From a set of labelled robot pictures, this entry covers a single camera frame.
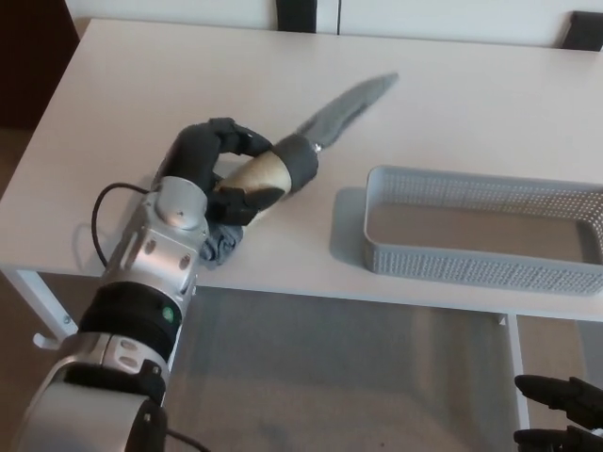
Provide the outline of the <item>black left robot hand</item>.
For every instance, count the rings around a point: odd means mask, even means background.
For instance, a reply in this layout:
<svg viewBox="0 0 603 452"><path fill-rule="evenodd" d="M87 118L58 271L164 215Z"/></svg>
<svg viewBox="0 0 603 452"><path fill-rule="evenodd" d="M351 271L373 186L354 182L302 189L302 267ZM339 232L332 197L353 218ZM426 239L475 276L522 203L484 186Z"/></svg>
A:
<svg viewBox="0 0 603 452"><path fill-rule="evenodd" d="M247 226L286 194L287 188L263 181L271 162L272 144L231 118L215 118L183 129L166 154L155 176L179 177L197 186L207 197L208 221ZM221 179L214 168L223 153L247 155L245 165Z"/></svg>

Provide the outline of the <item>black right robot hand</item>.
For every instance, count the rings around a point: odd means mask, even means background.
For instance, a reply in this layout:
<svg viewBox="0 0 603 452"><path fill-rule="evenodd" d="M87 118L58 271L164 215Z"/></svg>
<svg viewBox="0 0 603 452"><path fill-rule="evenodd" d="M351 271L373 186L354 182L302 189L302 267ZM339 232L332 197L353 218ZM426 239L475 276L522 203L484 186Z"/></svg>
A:
<svg viewBox="0 0 603 452"><path fill-rule="evenodd" d="M602 390L575 377L568 380L537 375L514 378L523 396L550 410L565 412L577 424L562 429L528 428L513 434L518 451L601 451Z"/></svg>

